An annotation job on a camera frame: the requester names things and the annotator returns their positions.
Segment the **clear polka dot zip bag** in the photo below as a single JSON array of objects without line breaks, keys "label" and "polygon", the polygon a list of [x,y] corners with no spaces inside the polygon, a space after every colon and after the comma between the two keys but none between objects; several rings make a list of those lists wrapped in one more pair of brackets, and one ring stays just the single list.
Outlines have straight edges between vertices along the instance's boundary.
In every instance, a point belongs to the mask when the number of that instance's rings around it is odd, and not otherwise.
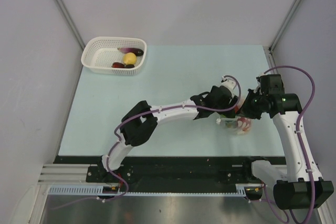
[{"label": "clear polka dot zip bag", "polygon": [[232,135],[245,135],[249,131],[243,132],[238,128],[237,120],[239,118],[244,118],[244,117],[238,116],[233,119],[230,119],[230,118],[226,118],[224,115],[220,115],[219,118],[217,118],[216,120],[216,124],[224,128],[227,132],[229,132]]}]

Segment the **purple fake eggplant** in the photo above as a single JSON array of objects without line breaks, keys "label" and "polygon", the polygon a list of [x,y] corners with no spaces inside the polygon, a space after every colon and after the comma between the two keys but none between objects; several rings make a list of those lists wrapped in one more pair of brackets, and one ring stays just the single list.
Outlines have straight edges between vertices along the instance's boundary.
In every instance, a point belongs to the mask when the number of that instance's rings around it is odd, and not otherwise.
[{"label": "purple fake eggplant", "polygon": [[144,55],[144,51],[140,48],[119,47],[119,48],[117,48],[117,50],[120,51],[123,54],[133,53],[137,57]]}]

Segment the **yellow fake lemon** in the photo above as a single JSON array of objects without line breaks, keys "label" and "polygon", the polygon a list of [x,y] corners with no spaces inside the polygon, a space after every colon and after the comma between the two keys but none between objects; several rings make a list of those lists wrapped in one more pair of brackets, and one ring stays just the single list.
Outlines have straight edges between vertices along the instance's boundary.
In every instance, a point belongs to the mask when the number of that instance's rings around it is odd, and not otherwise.
[{"label": "yellow fake lemon", "polygon": [[137,62],[136,54],[129,52],[123,56],[123,63],[125,65],[134,65]]}]

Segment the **dark red fake plum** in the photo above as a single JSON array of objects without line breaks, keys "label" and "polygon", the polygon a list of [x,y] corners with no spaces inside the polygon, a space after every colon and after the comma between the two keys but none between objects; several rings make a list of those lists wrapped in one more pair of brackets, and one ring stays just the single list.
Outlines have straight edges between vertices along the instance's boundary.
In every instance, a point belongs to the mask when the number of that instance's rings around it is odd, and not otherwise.
[{"label": "dark red fake plum", "polygon": [[125,65],[121,62],[114,62],[111,67],[112,68],[125,68]]}]

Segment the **red fake apple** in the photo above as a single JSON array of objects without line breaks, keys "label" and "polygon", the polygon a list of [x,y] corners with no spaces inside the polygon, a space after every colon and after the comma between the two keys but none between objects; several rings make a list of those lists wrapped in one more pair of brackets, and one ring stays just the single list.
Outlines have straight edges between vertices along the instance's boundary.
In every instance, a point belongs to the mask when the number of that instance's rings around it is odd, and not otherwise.
[{"label": "red fake apple", "polygon": [[248,132],[251,128],[251,119],[248,118],[239,118],[237,120],[238,128],[243,132]]}]

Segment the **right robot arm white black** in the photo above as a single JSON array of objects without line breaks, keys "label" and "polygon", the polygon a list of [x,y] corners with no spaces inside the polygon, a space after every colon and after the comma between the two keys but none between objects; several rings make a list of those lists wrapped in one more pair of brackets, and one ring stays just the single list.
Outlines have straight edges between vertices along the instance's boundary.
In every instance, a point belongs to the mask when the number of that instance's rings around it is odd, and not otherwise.
[{"label": "right robot arm white black", "polygon": [[258,87],[248,91],[238,115],[261,119],[267,113],[279,134],[287,171],[281,172],[269,161],[259,159],[242,169],[243,179],[254,183],[260,179],[273,192],[281,210],[319,208],[333,194],[334,186],[324,180],[309,148],[300,116],[299,98],[286,93],[281,75],[257,77]]}]

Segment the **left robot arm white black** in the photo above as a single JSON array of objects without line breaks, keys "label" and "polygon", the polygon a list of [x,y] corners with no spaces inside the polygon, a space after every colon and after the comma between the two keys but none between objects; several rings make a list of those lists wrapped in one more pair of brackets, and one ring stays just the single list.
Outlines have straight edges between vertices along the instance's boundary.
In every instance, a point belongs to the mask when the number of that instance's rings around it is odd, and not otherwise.
[{"label": "left robot arm white black", "polygon": [[234,88],[212,86],[211,91],[190,97],[181,103],[166,106],[151,106],[146,100],[137,103],[114,130],[117,142],[102,156],[98,176],[105,182],[115,178],[116,170],[128,153],[146,143],[155,129],[164,123],[176,120],[198,120],[213,113],[228,118],[235,117],[235,107],[241,99],[241,89],[234,94]]}]

